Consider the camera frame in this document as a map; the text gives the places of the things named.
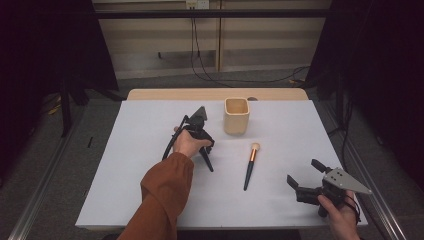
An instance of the wall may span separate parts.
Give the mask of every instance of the wall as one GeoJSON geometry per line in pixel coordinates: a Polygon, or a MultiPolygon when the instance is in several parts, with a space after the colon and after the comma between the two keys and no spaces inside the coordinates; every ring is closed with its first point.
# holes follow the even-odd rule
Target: wall
{"type": "MultiPolygon", "coordinates": [[[[184,1],[96,0],[94,3],[97,10],[186,7],[184,1]]],[[[210,9],[327,9],[330,3],[331,0],[211,0],[210,9]]],[[[192,44],[196,50],[191,19],[100,20],[100,24],[118,78],[163,74],[167,69],[174,73],[175,70],[191,72],[192,44]],[[159,52],[165,59],[157,57],[159,52]]],[[[323,24],[323,18],[196,19],[199,48],[208,71],[310,65],[323,24]]]]}

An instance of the human hand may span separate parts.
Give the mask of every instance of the human hand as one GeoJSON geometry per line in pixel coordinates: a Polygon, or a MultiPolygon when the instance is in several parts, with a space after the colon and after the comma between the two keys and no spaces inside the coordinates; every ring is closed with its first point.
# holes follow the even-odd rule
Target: human hand
{"type": "Polygon", "coordinates": [[[186,155],[188,158],[192,158],[199,152],[201,147],[207,147],[211,144],[212,142],[207,139],[199,140],[193,138],[190,133],[184,129],[174,143],[173,152],[179,152],[186,155]]]}
{"type": "MultiPolygon", "coordinates": [[[[346,195],[353,199],[352,191],[347,190],[346,195]]],[[[354,201],[349,197],[346,197],[345,201],[355,206],[354,201]]],[[[331,200],[324,195],[319,195],[318,201],[328,212],[331,232],[336,240],[359,240],[356,231],[356,215],[353,209],[345,204],[341,204],[336,208],[331,200]]]]}

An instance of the brown sleeve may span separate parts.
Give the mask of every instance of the brown sleeve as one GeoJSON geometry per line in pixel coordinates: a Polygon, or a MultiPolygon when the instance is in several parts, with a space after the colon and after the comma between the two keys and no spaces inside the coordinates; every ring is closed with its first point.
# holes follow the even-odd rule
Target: brown sleeve
{"type": "Polygon", "coordinates": [[[142,203],[118,239],[177,239],[177,217],[187,203],[193,168],[184,154],[172,153],[147,171],[142,203]]]}

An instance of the cup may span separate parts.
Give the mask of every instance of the cup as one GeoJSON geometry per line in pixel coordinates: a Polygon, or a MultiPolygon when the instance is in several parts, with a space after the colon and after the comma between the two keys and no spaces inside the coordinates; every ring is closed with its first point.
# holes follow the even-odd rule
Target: cup
{"type": "Polygon", "coordinates": [[[224,131],[231,135],[242,135],[249,123],[249,102],[246,98],[230,97],[225,99],[224,131]]]}

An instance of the white table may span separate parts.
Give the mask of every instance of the white table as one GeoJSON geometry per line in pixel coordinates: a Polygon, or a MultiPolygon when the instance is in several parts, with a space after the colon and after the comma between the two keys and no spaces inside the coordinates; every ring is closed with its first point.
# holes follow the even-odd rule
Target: white table
{"type": "MultiPolygon", "coordinates": [[[[276,94],[278,89],[213,91],[220,100],[167,99],[175,99],[172,94],[190,99],[193,93],[192,89],[174,89],[164,91],[163,98],[167,100],[123,102],[76,226],[91,230],[125,227],[141,203],[140,180],[160,161],[173,127],[200,106],[205,106],[208,115],[204,129],[216,141],[209,155],[215,171],[209,171],[200,155],[193,158],[193,184],[186,208],[178,218],[180,229],[326,225],[317,214],[318,207],[296,202],[294,190],[286,183],[290,174],[303,187],[320,186],[323,174],[311,166],[312,158],[332,168],[341,167],[312,101],[262,100],[272,95],[267,92],[276,94]],[[223,99],[227,96],[259,99],[250,102],[249,126],[243,136],[234,137],[223,131],[223,99]],[[253,142],[259,142],[261,149],[248,190],[243,191],[253,142]]],[[[298,93],[298,99],[305,99],[304,92],[298,93]]],[[[366,225],[366,219],[361,218],[360,225],[366,225]]]]}

